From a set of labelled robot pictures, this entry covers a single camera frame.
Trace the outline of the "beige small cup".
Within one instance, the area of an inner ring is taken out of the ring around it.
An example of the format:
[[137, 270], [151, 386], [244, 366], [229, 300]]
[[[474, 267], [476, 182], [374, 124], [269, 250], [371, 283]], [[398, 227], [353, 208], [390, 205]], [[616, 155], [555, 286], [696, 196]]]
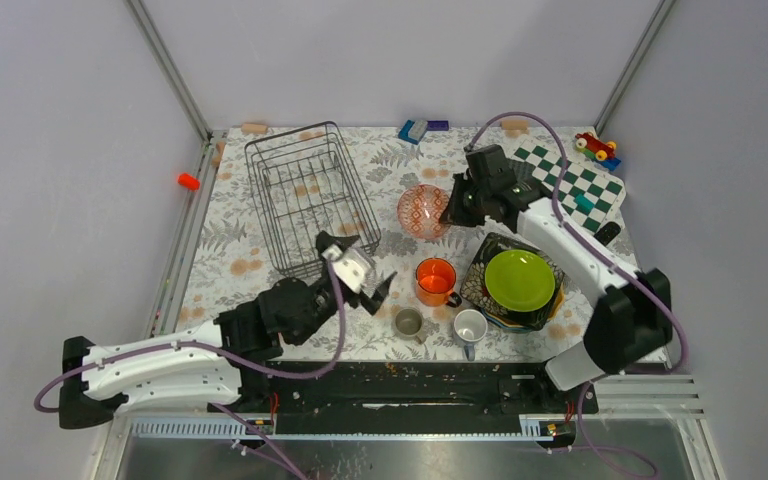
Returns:
[[399, 310], [393, 319], [394, 331], [400, 338], [413, 340], [419, 344], [423, 344], [427, 339], [424, 324], [425, 319], [422, 313], [414, 308]]

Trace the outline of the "orange cup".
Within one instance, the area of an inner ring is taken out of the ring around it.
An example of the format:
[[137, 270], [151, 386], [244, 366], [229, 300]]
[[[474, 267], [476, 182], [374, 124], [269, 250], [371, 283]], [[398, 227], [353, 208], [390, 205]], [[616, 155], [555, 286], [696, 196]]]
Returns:
[[462, 305], [455, 291], [457, 275], [454, 267], [442, 258], [422, 260], [415, 270], [415, 293], [418, 300], [429, 307]]

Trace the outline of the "blue white patterned bowl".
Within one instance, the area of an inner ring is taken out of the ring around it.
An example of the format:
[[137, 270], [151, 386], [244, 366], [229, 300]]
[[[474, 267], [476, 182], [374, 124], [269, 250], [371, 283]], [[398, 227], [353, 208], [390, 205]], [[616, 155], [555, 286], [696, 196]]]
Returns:
[[406, 190], [397, 203], [397, 219], [404, 232], [420, 240], [442, 237], [449, 226], [440, 222], [449, 194], [439, 187], [419, 184]]

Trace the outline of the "black square plate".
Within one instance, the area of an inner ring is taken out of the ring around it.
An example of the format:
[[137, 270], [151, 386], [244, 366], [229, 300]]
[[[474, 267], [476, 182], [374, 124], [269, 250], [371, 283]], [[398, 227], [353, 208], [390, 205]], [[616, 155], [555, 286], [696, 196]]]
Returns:
[[507, 250], [526, 250], [539, 255], [549, 264], [554, 272], [556, 288], [553, 297], [558, 291], [563, 292], [565, 274], [544, 252], [513, 238], [498, 233], [490, 233], [485, 237], [462, 281], [459, 295], [463, 299], [475, 305], [479, 310], [485, 310], [490, 313], [502, 314], [505, 311], [509, 311], [490, 297], [484, 284], [484, 273], [487, 263], [495, 255]]

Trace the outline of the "green utensil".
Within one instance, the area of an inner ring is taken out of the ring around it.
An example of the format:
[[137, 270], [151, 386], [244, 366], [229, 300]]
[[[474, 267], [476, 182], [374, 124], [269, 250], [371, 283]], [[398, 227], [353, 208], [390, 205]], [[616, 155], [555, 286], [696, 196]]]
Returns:
[[486, 265], [484, 284], [490, 297], [514, 312], [532, 312], [552, 299], [556, 281], [549, 264], [536, 253], [507, 250]]

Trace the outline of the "grey cup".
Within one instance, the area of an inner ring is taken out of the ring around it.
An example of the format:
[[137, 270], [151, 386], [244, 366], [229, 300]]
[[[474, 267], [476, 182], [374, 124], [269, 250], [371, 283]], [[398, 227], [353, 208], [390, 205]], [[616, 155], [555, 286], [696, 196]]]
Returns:
[[474, 361], [476, 345], [488, 331], [486, 317], [478, 310], [465, 309], [455, 316], [452, 327], [454, 341], [461, 347], [466, 360]]

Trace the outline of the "blue dotted plate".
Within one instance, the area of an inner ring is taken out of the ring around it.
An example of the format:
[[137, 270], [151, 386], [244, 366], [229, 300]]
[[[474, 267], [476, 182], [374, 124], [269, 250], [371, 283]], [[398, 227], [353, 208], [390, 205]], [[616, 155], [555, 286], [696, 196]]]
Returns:
[[485, 317], [485, 319], [492, 325], [506, 331], [512, 331], [512, 332], [532, 332], [533, 328], [530, 326], [523, 326], [521, 324], [516, 324], [509, 322], [505, 319], [502, 319], [498, 316], [492, 315], [491, 313], [481, 310], [482, 315]]

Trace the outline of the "yellow dotted plate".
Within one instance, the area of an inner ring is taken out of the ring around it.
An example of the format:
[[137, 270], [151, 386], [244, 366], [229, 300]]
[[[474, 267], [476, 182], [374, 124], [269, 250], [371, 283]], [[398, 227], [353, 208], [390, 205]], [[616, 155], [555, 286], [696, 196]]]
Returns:
[[505, 311], [502, 314], [491, 314], [512, 323], [530, 326], [533, 328], [533, 331], [539, 331], [555, 316], [563, 301], [564, 293], [558, 291], [549, 304], [544, 305], [538, 310], [530, 312]]

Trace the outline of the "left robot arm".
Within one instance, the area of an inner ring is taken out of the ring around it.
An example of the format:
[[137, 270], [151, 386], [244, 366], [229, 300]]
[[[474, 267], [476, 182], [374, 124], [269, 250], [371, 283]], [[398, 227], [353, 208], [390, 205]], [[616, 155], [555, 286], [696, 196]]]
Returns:
[[329, 319], [345, 342], [348, 308], [376, 314], [390, 293], [392, 275], [379, 278], [375, 261], [356, 236], [316, 237], [317, 280], [285, 277], [215, 319], [130, 344], [100, 346], [84, 336], [65, 340], [64, 379], [55, 412], [60, 428], [103, 425], [144, 408], [206, 405], [256, 411], [274, 399], [273, 378], [308, 380], [333, 369], [280, 371], [269, 361], [286, 345], [300, 346]]

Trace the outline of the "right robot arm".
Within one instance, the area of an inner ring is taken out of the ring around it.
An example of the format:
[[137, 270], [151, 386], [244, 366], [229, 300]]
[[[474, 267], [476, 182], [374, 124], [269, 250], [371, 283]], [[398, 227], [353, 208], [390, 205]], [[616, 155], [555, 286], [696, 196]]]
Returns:
[[533, 386], [535, 402], [557, 412], [573, 388], [617, 374], [673, 339], [668, 319], [670, 285], [657, 269], [636, 270], [562, 209], [539, 180], [521, 180], [499, 145], [465, 150], [467, 169], [454, 177], [440, 220], [482, 226], [493, 220], [548, 255], [593, 308], [583, 339], [544, 364]]

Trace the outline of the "tan wooden block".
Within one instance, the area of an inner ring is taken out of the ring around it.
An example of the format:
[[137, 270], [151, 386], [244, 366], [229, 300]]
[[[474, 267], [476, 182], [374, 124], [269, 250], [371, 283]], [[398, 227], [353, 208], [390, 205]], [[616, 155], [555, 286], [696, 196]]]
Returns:
[[269, 132], [269, 127], [258, 123], [243, 123], [240, 130], [244, 134], [265, 135]]
[[525, 131], [529, 129], [529, 121], [525, 119], [507, 119], [499, 122], [501, 129], [505, 131]]

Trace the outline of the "floral table mat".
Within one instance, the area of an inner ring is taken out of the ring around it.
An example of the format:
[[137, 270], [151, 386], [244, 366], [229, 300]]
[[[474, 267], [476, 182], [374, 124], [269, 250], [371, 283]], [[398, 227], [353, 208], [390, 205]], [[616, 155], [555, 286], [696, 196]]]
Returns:
[[[396, 136], [392, 127], [344, 127], [341, 133], [361, 176], [362, 184], [381, 229], [374, 257], [382, 275], [396, 272], [391, 292], [375, 315], [363, 309], [347, 312], [345, 342], [337, 344], [338, 322], [328, 320], [309, 340], [284, 350], [286, 360], [346, 361], [460, 361], [452, 323], [451, 307], [421, 306], [415, 294], [414, 270], [420, 261], [439, 257], [452, 264], [462, 281], [480, 244], [496, 224], [483, 227], [453, 227], [439, 239], [428, 241], [404, 232], [397, 219], [397, 203], [409, 188], [428, 184], [450, 190], [453, 176], [464, 170], [464, 146], [471, 139], [480, 145], [497, 144], [512, 156], [524, 140], [531, 140], [569, 160], [604, 172], [573, 147], [575, 129], [562, 127], [556, 135], [544, 128], [528, 133], [506, 133], [499, 128], [480, 132], [458, 127], [427, 134], [418, 145]], [[255, 211], [248, 179], [244, 145], [250, 134], [231, 129], [211, 191], [204, 225], [178, 318], [168, 331], [181, 331], [216, 318], [273, 285], [280, 277], [267, 252]], [[421, 308], [427, 339], [423, 344], [401, 339], [393, 328], [396, 313], [403, 308]]]

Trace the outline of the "purple lego brick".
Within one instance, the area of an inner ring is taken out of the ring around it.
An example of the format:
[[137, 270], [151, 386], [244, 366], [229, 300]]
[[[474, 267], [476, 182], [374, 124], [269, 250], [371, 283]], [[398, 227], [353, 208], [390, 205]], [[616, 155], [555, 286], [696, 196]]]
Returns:
[[448, 131], [450, 129], [450, 124], [446, 120], [428, 120], [427, 129], [434, 132]]

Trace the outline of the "teal small block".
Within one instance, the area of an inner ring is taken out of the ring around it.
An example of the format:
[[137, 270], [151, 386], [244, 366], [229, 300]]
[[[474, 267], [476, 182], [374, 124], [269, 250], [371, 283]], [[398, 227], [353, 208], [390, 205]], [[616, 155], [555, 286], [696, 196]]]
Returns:
[[576, 210], [584, 214], [589, 214], [595, 206], [595, 204], [583, 194], [577, 195], [574, 198], [574, 202], [576, 205]]

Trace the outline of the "blue grey lego brick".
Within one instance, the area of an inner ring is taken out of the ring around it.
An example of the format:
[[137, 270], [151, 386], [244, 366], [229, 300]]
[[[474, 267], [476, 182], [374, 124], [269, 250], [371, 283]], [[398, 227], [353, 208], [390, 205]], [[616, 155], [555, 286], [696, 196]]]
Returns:
[[428, 131], [426, 120], [407, 120], [399, 130], [397, 137], [412, 145], [418, 145]]

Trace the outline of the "green white checkerboard mat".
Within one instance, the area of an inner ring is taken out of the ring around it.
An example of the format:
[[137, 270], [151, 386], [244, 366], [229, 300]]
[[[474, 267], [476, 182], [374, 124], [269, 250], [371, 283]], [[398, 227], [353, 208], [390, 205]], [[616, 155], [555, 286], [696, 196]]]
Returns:
[[[562, 209], [591, 233], [596, 233], [603, 224], [612, 221], [626, 198], [625, 184], [620, 178], [580, 162], [569, 160], [568, 169], [561, 177], [560, 155], [531, 140], [524, 140], [513, 155], [516, 159], [532, 165], [532, 176], [539, 179], [550, 191], [559, 184], [558, 198]], [[595, 204], [589, 214], [576, 210], [574, 198], [579, 194], [583, 194]]]

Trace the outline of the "colourful toy car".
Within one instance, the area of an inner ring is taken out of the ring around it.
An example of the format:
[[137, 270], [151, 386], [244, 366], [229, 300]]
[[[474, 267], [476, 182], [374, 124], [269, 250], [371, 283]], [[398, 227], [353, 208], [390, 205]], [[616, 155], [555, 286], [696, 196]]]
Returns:
[[588, 159], [596, 162], [608, 171], [615, 171], [622, 163], [616, 156], [617, 144], [603, 142], [596, 135], [583, 132], [575, 135], [575, 148]]

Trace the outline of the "orange red wall button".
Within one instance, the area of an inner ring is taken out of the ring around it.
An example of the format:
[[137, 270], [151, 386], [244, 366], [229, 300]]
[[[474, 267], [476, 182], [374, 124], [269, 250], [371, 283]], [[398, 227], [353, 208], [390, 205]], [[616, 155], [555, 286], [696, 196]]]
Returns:
[[179, 174], [177, 183], [189, 191], [198, 191], [201, 187], [200, 180], [188, 173]]

